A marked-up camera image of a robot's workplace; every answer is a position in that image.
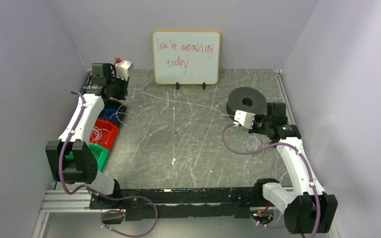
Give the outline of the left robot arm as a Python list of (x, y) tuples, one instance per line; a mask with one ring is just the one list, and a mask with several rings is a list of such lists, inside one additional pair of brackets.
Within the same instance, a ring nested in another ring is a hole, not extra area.
[(85, 188), (100, 197), (120, 198), (119, 183), (99, 171), (89, 139), (106, 103), (125, 100), (132, 69), (133, 63), (128, 60), (94, 63), (86, 82), (71, 91), (78, 97), (72, 118), (58, 139), (48, 141), (45, 148), (51, 174), (67, 194)]

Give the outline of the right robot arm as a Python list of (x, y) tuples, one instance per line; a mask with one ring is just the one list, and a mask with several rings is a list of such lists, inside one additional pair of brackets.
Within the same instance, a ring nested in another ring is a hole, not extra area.
[(338, 206), (335, 195), (328, 194), (314, 174), (304, 152), (301, 134), (288, 124), (286, 105), (270, 102), (266, 114), (255, 116), (255, 133), (266, 135), (284, 161), (292, 183), (287, 191), (275, 179), (260, 179), (257, 185), (262, 198), (273, 204), (283, 215), (286, 229), (291, 234), (328, 233)]

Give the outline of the black cable spool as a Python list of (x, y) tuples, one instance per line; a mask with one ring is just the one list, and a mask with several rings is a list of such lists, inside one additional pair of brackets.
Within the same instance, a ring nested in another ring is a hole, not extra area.
[(234, 116), (236, 111), (253, 113), (256, 116), (267, 114), (267, 100), (258, 90), (251, 87), (239, 87), (230, 92), (226, 104), (227, 114)]

